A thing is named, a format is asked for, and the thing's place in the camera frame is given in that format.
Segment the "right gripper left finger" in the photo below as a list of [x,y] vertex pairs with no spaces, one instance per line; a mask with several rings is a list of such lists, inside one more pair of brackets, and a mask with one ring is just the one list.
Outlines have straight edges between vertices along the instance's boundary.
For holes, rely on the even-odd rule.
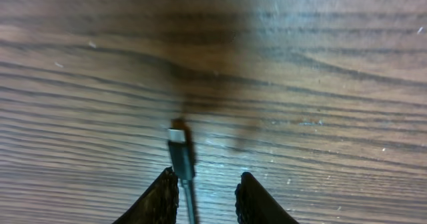
[[176,224],[178,207],[178,176],[167,167],[113,224]]

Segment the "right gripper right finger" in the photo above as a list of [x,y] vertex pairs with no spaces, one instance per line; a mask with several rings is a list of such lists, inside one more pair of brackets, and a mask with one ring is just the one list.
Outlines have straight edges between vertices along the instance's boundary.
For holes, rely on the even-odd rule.
[[298,224],[250,172],[242,173],[235,196],[239,224]]

